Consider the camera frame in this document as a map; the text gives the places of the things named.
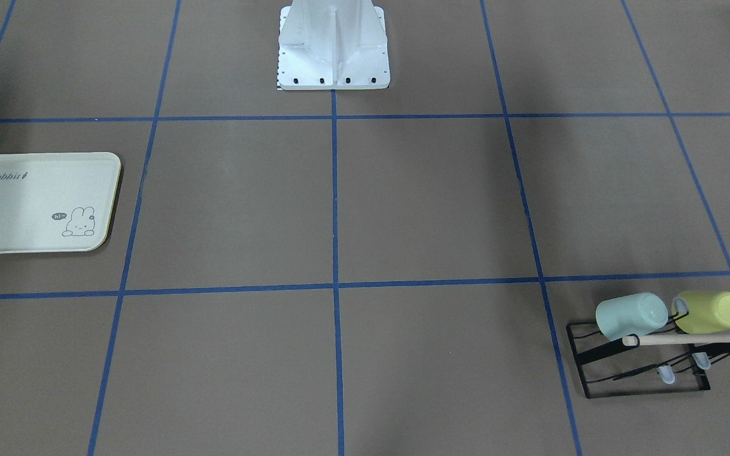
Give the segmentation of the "light green plastic cup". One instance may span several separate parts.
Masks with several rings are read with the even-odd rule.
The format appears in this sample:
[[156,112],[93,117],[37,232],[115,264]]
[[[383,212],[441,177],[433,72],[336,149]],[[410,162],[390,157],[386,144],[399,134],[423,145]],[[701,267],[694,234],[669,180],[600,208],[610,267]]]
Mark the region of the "light green plastic cup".
[[596,307],[596,325],[608,340],[644,336],[666,326],[669,310],[653,293],[637,293],[609,298]]

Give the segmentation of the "cream rabbit tray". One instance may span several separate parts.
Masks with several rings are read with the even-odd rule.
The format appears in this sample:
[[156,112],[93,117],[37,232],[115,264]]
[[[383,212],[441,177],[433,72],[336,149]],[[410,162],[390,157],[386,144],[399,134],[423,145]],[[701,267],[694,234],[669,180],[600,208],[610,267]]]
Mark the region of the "cream rabbit tray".
[[99,248],[121,172],[111,152],[0,154],[0,254]]

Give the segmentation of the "yellow plastic cup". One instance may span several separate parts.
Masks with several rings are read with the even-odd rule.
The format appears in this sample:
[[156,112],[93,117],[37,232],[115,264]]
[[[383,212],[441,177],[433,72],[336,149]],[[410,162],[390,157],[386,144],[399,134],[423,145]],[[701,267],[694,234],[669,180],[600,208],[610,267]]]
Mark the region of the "yellow plastic cup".
[[677,326],[686,334],[715,334],[730,330],[730,291],[689,289],[672,299]]

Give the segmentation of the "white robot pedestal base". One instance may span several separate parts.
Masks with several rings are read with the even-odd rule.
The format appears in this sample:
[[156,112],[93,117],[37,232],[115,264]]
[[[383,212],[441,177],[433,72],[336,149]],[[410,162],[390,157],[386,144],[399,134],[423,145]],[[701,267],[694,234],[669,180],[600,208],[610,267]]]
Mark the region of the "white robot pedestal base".
[[293,1],[279,15],[276,87],[284,91],[390,86],[385,11],[371,1]]

